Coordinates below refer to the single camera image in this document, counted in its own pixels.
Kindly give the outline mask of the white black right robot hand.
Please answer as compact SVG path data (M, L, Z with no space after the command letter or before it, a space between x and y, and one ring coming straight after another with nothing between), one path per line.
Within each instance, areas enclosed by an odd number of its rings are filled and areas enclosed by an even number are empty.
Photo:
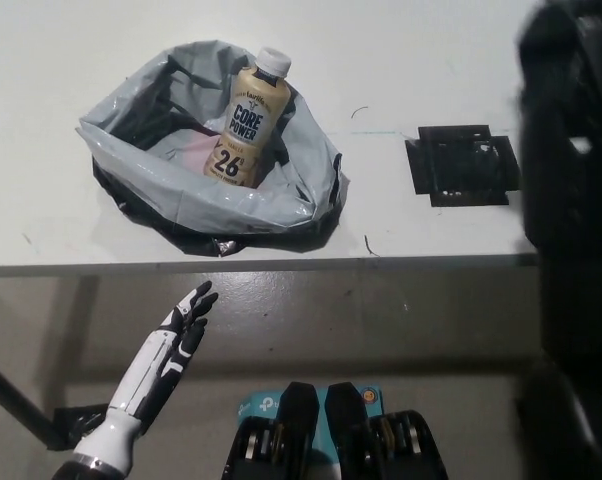
M602 1L544 1L518 41L520 111L526 135L536 126L569 144L582 138L602 157Z

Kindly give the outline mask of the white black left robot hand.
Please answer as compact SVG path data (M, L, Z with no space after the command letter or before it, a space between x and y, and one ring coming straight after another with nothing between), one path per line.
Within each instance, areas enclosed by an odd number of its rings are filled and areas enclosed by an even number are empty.
M105 419L82 438L70 463L106 479L126 478L135 442L161 412L205 334L205 315L218 299L206 281L167 314L138 350L121 379Z

